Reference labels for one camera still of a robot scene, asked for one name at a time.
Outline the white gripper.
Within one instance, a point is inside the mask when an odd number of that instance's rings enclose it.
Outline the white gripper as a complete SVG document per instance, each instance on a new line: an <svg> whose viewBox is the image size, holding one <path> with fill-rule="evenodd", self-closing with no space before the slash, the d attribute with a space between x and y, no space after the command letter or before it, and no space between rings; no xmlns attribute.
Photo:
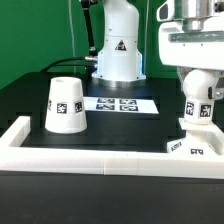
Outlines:
<svg viewBox="0 0 224 224"><path fill-rule="evenodd" d="M162 23L158 34L159 57L164 65L179 66L177 75L184 80L191 68L224 70L224 19L207 19L204 29L184 32L180 21ZM212 74L208 98L224 98L224 71Z"/></svg>

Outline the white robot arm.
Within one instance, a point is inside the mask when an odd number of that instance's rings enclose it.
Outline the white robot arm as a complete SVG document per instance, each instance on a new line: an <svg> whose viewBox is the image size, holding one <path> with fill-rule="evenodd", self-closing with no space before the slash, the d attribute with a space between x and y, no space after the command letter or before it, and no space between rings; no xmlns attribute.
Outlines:
<svg viewBox="0 0 224 224"><path fill-rule="evenodd" d="M143 82L138 51L139 12L127 0L102 0L104 46L94 81L111 86ZM224 0L166 0L156 12L159 57L179 68L224 71Z"/></svg>

